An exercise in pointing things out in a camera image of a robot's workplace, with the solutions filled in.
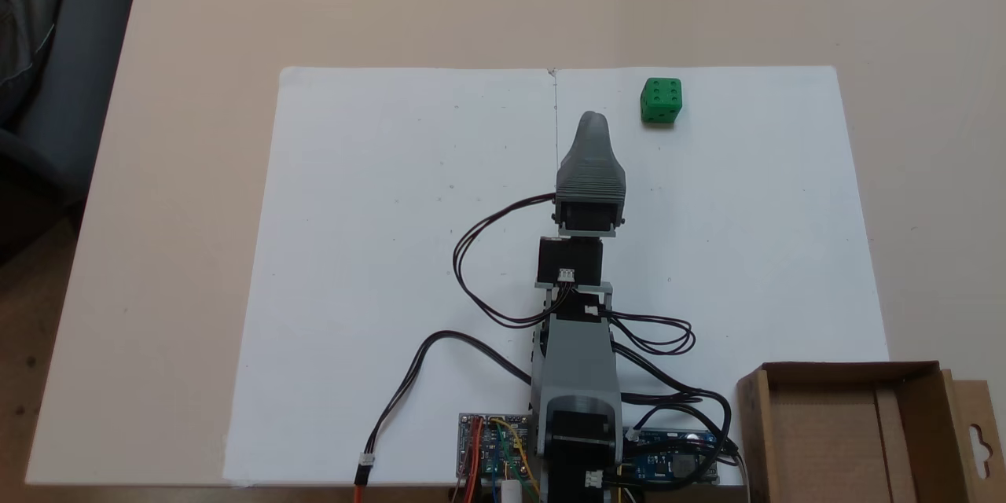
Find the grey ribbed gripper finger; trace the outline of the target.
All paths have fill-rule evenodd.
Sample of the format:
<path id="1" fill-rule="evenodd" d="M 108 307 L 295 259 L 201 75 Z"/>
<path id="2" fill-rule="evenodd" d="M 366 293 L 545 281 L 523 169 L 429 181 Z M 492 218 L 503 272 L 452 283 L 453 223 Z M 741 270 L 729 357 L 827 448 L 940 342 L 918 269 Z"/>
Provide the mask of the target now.
<path id="1" fill-rule="evenodd" d="M 574 141 L 556 174 L 558 202 L 622 204 L 626 174 L 611 144 L 608 120 L 599 112 L 583 112 Z"/>

